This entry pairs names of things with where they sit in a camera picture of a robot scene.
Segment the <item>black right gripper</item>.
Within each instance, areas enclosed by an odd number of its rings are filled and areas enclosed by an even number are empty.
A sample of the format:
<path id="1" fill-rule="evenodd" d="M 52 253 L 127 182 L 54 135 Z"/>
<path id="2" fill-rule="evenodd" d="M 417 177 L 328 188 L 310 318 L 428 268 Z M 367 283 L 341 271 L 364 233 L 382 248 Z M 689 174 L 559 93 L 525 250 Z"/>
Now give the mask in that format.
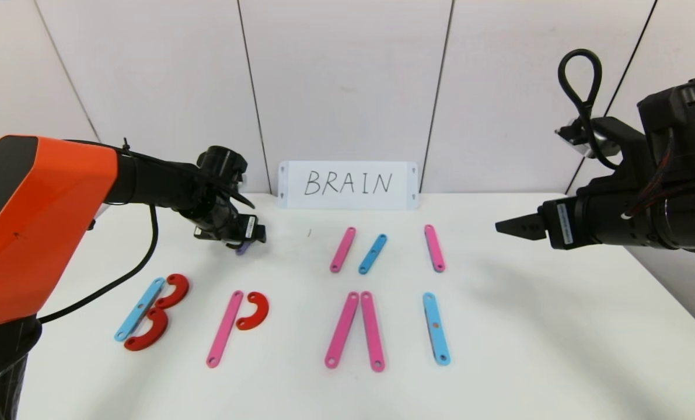
<path id="1" fill-rule="evenodd" d="M 545 239 L 548 231 L 551 247 L 560 250 L 597 244 L 649 247 L 649 217 L 621 217 L 631 198 L 625 192 L 579 193 L 546 201 L 539 213 L 502 220 L 495 223 L 495 229 L 529 241 Z"/>

